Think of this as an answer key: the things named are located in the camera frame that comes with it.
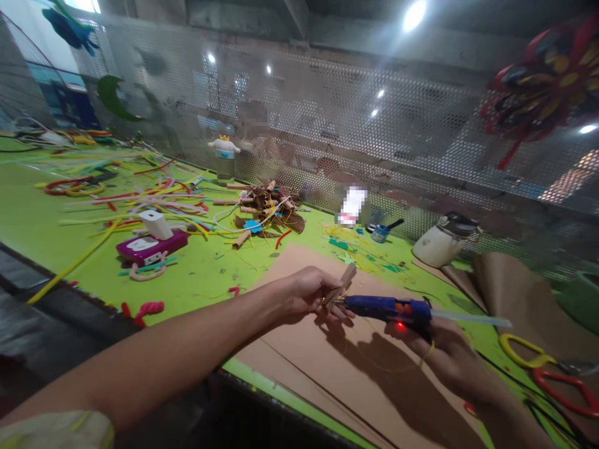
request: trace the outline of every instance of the perforated metal panel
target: perforated metal panel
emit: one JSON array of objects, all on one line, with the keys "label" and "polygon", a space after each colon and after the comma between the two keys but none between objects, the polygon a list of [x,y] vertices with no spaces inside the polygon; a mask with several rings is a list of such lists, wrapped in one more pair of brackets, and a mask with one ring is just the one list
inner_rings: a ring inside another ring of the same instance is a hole
[{"label": "perforated metal panel", "polygon": [[[487,231],[469,252],[513,254],[555,278],[597,260],[599,249],[589,251],[599,248],[592,133],[560,129],[524,143],[499,171],[511,143],[484,132],[479,110],[489,92],[377,69],[367,58],[100,19],[101,58],[112,61],[105,69],[125,79],[128,108],[148,118],[131,125],[96,104],[105,125],[141,129],[163,151],[213,170],[206,143],[230,135],[242,148],[237,179],[271,176],[326,211],[339,210],[345,183],[365,185],[365,221],[403,217],[396,232],[409,239],[457,210]],[[78,59],[90,89],[103,73],[99,60]]]}]

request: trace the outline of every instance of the yellow scissors handle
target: yellow scissors handle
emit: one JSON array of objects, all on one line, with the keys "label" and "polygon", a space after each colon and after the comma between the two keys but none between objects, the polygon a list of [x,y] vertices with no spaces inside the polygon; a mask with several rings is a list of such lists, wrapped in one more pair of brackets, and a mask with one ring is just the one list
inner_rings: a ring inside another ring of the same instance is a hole
[{"label": "yellow scissors handle", "polygon": [[68,188],[65,191],[65,193],[69,196],[88,196],[88,195],[96,195],[98,193],[102,193],[106,189],[106,186],[102,183],[98,183],[98,185],[95,188],[86,189],[87,187],[89,187],[89,186],[87,186],[85,184],[79,184],[79,185]]},{"label": "yellow scissors handle", "polygon": [[[524,360],[514,352],[512,346],[510,345],[510,340],[514,340],[520,343],[522,346],[530,350],[533,350],[534,352],[538,352],[538,356],[536,356],[532,360]],[[510,357],[510,359],[512,359],[514,362],[516,362],[517,364],[519,364],[519,366],[523,368],[541,368],[547,363],[553,363],[557,365],[557,360],[555,360],[551,355],[547,354],[539,346],[533,345],[531,342],[526,341],[525,339],[522,339],[518,336],[512,334],[501,334],[501,336],[499,337],[499,344],[501,345],[501,348],[505,351],[505,353]]]}]

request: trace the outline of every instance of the ceiling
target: ceiling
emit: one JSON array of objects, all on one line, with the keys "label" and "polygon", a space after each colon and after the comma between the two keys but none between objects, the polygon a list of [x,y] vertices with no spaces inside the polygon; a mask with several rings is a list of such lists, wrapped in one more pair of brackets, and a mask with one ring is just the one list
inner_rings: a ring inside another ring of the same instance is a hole
[{"label": "ceiling", "polygon": [[[306,0],[312,13],[373,21],[401,20],[412,0]],[[597,8],[594,0],[429,0],[425,22],[457,31],[535,37]]]},{"label": "ceiling", "polygon": [[426,0],[424,20],[402,32],[415,1],[99,0],[153,22],[486,74],[522,60],[542,31],[599,9],[595,0]]}]

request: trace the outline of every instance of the hanging decoration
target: hanging decoration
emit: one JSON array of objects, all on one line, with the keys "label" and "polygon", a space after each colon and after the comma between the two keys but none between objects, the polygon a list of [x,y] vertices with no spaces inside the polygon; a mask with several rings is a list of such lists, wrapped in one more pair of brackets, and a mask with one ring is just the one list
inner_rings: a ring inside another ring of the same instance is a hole
[{"label": "hanging decoration", "polygon": [[498,165],[504,170],[522,142],[579,127],[599,115],[599,13],[551,28],[534,38],[522,64],[501,70],[498,92],[480,112],[487,133],[515,140]]},{"label": "hanging decoration", "polygon": [[90,40],[94,28],[90,25],[82,25],[75,19],[61,0],[52,0],[60,12],[55,9],[44,9],[42,14],[52,24],[52,28],[68,45],[75,49],[84,47],[91,56],[95,56],[95,49],[100,47]]},{"label": "hanging decoration", "polygon": [[123,103],[120,102],[119,96],[117,95],[117,87],[122,81],[113,75],[105,75],[98,81],[98,98],[102,104],[117,117],[127,120],[129,122],[139,122],[144,118],[139,115],[130,113]]}]

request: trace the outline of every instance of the forearm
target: forearm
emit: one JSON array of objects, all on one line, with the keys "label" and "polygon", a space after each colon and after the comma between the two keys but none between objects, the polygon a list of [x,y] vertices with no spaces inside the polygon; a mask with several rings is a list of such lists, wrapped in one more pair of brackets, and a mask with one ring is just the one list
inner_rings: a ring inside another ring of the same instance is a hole
[{"label": "forearm", "polygon": [[522,404],[511,396],[491,403],[474,403],[478,418],[485,425],[495,449],[553,449],[555,445],[527,413]]},{"label": "forearm", "polygon": [[91,409],[123,430],[204,379],[241,343],[285,315],[280,294],[274,282],[145,329],[57,379],[0,425]]}]

